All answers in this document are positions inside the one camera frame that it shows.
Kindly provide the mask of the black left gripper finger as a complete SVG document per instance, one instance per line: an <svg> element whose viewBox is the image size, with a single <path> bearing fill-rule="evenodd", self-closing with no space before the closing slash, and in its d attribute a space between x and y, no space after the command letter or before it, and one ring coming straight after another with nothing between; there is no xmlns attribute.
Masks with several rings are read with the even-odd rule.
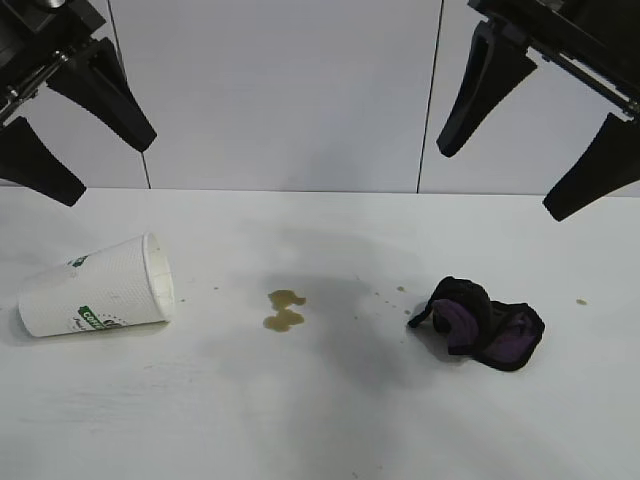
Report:
<svg viewBox="0 0 640 480"><path fill-rule="evenodd" d="M57 69L47 86L93 114L138 152L157 137L108 38L87 43Z"/></svg>
<svg viewBox="0 0 640 480"><path fill-rule="evenodd" d="M86 186L57 160L25 117L1 129L1 178L73 206Z"/></svg>

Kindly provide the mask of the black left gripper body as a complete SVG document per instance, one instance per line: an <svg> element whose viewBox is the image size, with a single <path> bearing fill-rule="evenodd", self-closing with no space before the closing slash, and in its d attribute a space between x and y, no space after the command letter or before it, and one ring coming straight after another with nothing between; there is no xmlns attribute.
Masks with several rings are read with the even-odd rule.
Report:
<svg viewBox="0 0 640 480"><path fill-rule="evenodd" d="M1 3L1 123L43 86L108 122L106 20L88 1Z"/></svg>

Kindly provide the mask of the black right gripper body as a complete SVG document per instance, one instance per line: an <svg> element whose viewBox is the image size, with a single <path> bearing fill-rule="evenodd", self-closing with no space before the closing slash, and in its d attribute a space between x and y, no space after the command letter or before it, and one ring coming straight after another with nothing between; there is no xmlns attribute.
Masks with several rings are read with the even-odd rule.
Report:
<svg viewBox="0 0 640 480"><path fill-rule="evenodd" d="M487 20L510 26L524 44L639 118L637 1L470 1Z"/></svg>

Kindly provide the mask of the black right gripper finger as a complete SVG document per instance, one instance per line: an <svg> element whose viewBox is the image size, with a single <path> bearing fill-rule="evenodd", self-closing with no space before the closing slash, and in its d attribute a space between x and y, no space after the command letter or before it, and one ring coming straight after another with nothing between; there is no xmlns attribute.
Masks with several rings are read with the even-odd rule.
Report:
<svg viewBox="0 0 640 480"><path fill-rule="evenodd" d="M556 183L543 205L563 221L591 203L639 180L639 122L607 115L592 142Z"/></svg>
<svg viewBox="0 0 640 480"><path fill-rule="evenodd" d="M436 141L445 157L456 155L487 115L536 70L528 48L528 36L511 23L490 19L476 26L458 95Z"/></svg>

